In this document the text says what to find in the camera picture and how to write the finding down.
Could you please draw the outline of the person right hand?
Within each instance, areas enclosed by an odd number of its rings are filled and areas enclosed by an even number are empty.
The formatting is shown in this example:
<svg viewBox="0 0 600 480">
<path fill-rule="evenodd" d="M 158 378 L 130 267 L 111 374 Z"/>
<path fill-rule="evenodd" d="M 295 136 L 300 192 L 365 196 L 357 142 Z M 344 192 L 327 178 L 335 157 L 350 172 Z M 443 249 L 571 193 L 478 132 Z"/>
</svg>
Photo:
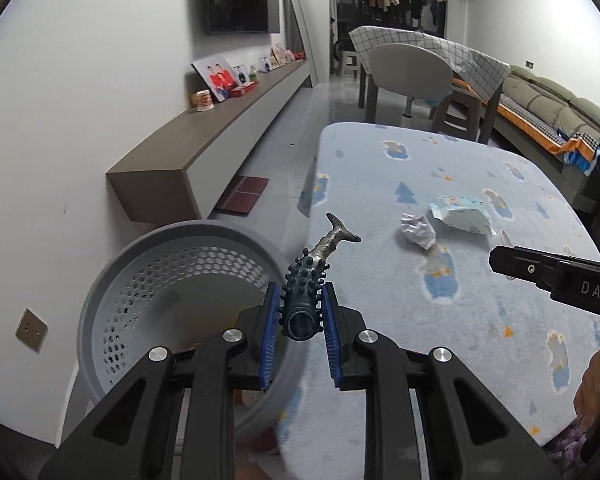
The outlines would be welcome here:
<svg viewBox="0 0 600 480">
<path fill-rule="evenodd" d="M 590 430 L 600 419 L 600 350 L 588 363 L 573 399 L 573 408 L 582 431 Z"/>
</svg>

